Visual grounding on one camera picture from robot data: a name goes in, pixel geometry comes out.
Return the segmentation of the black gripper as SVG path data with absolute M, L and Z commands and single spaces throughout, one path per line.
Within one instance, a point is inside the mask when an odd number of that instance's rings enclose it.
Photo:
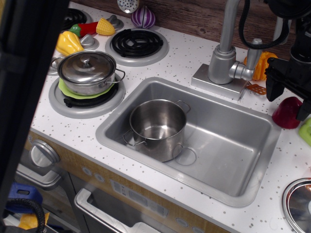
M 311 64 L 294 58 L 289 61 L 277 58 L 268 59 L 265 70 L 266 97 L 274 101 L 287 88 L 303 99 L 296 114 L 296 120 L 304 121 L 311 113 Z

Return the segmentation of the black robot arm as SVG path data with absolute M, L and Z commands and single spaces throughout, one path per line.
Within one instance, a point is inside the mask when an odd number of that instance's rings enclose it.
M 278 17 L 295 20 L 295 41 L 288 61 L 268 59 L 267 99 L 274 101 L 289 89 L 303 99 L 296 114 L 299 121 L 311 113 L 311 2 L 309 0 L 269 0 L 271 11 Z

